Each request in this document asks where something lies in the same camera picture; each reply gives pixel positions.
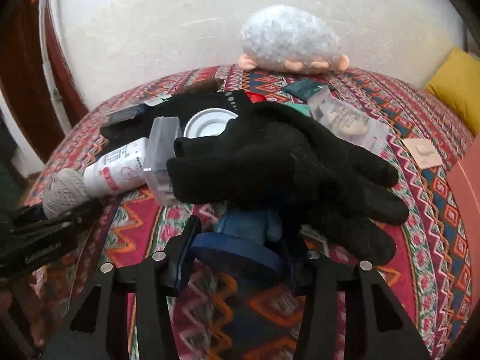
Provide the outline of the dark blue round box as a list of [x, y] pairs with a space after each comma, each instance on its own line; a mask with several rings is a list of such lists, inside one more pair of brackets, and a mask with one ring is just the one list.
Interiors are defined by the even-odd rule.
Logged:
[[226, 211], [213, 232], [193, 240], [190, 252], [214, 271], [233, 277], [279, 275], [281, 257], [274, 249], [282, 227], [272, 211]]

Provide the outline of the white pill bottle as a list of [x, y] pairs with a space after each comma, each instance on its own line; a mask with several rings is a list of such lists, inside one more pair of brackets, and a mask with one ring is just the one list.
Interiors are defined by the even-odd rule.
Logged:
[[143, 162], [148, 139], [142, 137], [103, 155], [83, 173], [90, 197], [116, 196], [146, 183]]

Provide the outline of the black knit glove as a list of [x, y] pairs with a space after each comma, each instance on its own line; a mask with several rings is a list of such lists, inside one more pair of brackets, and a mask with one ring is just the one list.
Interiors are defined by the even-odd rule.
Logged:
[[383, 224], [409, 215], [392, 193], [398, 171], [286, 105], [256, 103], [217, 136], [177, 138], [174, 151], [167, 169], [182, 203], [271, 211], [288, 233], [306, 225], [360, 260], [394, 258]]

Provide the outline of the black nike sock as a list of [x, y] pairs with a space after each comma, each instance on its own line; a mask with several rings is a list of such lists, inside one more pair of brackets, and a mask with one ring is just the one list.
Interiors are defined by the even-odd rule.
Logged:
[[154, 119], [157, 117], [176, 117], [181, 128], [200, 111], [208, 108], [222, 108], [240, 116], [253, 102], [246, 91], [227, 90], [222, 92], [223, 80], [212, 78], [186, 86], [179, 94], [166, 99], [158, 97], [156, 104], [140, 102], [113, 111], [101, 125], [99, 131], [106, 138], [109, 149], [114, 150], [131, 141], [150, 135]]

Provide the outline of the beige yarn ball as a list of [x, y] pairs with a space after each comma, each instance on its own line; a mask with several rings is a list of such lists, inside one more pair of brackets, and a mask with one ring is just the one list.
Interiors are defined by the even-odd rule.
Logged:
[[50, 178], [41, 205], [47, 219], [53, 219], [87, 201], [83, 174], [64, 168]]

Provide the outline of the patterned red bedspread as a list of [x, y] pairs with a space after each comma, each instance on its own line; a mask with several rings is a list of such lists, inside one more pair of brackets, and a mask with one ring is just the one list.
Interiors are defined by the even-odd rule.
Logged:
[[[83, 171], [111, 150], [100, 127], [112, 111], [178, 94], [210, 78], [222, 79], [227, 91], [301, 104], [284, 91], [295, 76], [244, 72], [236, 66], [151, 81], [103, 102], [80, 121], [51, 155], [28, 202], [41, 201], [53, 174], [64, 168]], [[472, 309], [470, 246], [447, 174], [472, 145], [473, 134], [440, 100], [401, 80], [354, 69], [328, 76], [325, 83], [336, 98], [390, 128], [382, 156], [399, 173], [394, 193], [408, 206], [409, 217], [399, 227], [383, 226], [394, 238], [396, 253], [378, 270], [431, 356], [440, 359]], [[230, 213], [223, 204], [162, 206], [145, 186], [112, 198], [75, 250], [35, 272], [44, 337], [59, 326], [98, 265], [139, 263], [179, 235], [191, 215], [202, 220], [205, 231], [222, 230], [251, 242], [268, 244], [281, 232], [272, 214]], [[197, 263], [186, 290], [169, 299], [168, 308], [182, 359], [290, 359], [304, 299], [283, 285], [235, 279]]]

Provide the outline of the clear plastic box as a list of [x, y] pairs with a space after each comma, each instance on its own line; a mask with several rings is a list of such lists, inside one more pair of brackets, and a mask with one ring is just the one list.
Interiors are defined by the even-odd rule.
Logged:
[[168, 175], [167, 161], [175, 157], [174, 141], [181, 135], [180, 120], [177, 117], [154, 119], [145, 150], [143, 175], [154, 199], [161, 206], [177, 203]]

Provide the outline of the small beige card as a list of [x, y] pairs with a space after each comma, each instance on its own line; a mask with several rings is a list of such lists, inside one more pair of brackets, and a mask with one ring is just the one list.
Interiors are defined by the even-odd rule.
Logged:
[[425, 138], [406, 138], [402, 139], [402, 142], [421, 170], [443, 165], [442, 157], [431, 140]]

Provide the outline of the salmon pink storage box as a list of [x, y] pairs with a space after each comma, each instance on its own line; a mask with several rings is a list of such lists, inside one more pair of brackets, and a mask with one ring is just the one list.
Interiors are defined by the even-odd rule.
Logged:
[[475, 140], [465, 156], [452, 167], [447, 176], [465, 225], [474, 270], [479, 269], [479, 166], [479, 140]]

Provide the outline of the clear packaged item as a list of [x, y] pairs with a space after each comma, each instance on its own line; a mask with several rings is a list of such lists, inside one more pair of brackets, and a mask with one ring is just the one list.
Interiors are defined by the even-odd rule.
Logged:
[[328, 88], [307, 100], [312, 118], [336, 137], [380, 156], [390, 127], [363, 111], [332, 96]]

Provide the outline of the dark green packet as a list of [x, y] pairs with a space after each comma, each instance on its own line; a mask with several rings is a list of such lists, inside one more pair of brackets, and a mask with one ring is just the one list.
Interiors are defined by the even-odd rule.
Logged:
[[320, 92], [323, 89], [331, 90], [332, 88], [331, 85], [326, 85], [314, 80], [303, 79], [285, 86], [282, 91], [302, 101], [306, 101], [317, 92]]

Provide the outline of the yellow cushion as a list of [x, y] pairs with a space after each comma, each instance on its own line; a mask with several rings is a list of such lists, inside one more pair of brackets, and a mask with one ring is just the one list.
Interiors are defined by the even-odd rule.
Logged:
[[479, 134], [479, 60], [452, 48], [425, 91], [448, 106], [473, 135]]

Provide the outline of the grey hedgehog plush toy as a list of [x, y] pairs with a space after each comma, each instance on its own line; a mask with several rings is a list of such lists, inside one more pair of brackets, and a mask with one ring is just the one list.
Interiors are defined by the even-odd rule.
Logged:
[[296, 7], [273, 5], [252, 14], [241, 27], [238, 66], [306, 75], [344, 72], [350, 59], [339, 36], [317, 16]]

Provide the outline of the white pipe on wall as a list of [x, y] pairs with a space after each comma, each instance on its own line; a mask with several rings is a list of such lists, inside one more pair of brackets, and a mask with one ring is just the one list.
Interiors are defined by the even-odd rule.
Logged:
[[59, 90], [55, 84], [55, 77], [53, 69], [50, 64], [47, 47], [47, 2], [48, 0], [38, 1], [38, 28], [39, 28], [39, 41], [41, 50], [41, 61], [43, 76], [46, 81], [46, 86], [49, 92], [49, 99], [58, 123], [64, 133], [67, 135], [72, 130], [72, 125], [68, 119], [68, 115], [64, 108], [63, 98], [59, 93]]

